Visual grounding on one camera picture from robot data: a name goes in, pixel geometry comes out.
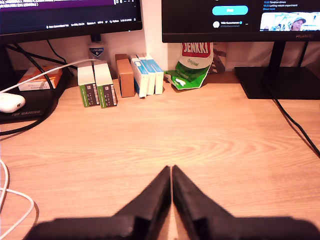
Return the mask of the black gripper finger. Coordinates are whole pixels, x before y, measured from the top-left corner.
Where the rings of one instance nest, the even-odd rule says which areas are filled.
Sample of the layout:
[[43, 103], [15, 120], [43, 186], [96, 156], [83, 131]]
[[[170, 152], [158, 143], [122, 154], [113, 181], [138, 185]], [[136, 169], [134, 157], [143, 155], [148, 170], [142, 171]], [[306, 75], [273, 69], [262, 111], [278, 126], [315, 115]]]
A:
[[171, 169], [165, 166], [148, 186], [113, 216], [119, 227], [161, 225], [171, 206]]
[[177, 166], [172, 169], [173, 198], [180, 213], [194, 225], [234, 225], [236, 218], [207, 196]]

